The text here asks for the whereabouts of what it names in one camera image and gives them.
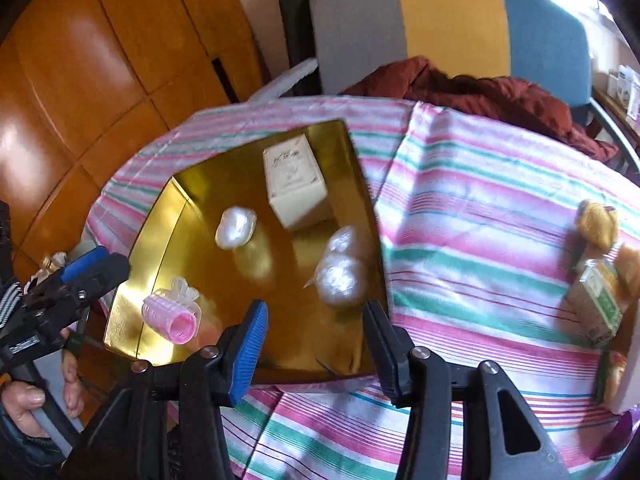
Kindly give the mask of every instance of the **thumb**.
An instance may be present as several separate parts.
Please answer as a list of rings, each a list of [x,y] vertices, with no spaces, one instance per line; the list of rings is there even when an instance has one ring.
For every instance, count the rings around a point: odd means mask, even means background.
[[[46,436],[30,410],[44,404],[44,392],[27,383],[10,383],[2,391],[2,404],[19,430],[29,436]]]

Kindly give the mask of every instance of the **human hand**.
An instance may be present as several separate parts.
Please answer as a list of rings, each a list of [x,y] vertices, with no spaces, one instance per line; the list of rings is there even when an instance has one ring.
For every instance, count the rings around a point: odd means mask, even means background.
[[[65,378],[63,399],[69,416],[76,418],[84,409],[81,398],[82,384],[78,379],[78,361],[67,350],[62,354],[62,375]],[[3,391],[2,404],[18,429],[28,436],[47,438],[49,435],[31,414],[40,408],[45,400],[44,392],[31,384],[12,381]]]

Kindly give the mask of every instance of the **pink cylinder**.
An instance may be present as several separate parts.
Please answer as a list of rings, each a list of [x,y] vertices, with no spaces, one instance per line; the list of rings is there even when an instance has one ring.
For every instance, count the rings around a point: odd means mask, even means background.
[[[152,294],[142,304],[142,319],[172,343],[183,345],[196,335],[198,320],[183,304]]]

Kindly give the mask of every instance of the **yellow cushion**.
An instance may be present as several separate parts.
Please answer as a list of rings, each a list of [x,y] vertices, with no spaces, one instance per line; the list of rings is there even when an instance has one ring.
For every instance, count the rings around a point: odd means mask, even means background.
[[[449,76],[510,75],[504,0],[400,0],[409,57],[425,56]]]

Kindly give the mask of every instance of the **small cardboard box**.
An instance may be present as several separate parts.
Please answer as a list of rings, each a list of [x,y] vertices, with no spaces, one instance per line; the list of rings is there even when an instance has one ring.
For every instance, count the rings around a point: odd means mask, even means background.
[[[584,272],[575,280],[566,295],[575,309],[582,328],[594,346],[613,339],[618,332],[622,314],[599,265],[590,260]]]
[[[269,204],[285,229],[331,218],[324,178],[304,135],[267,148],[262,158]]]

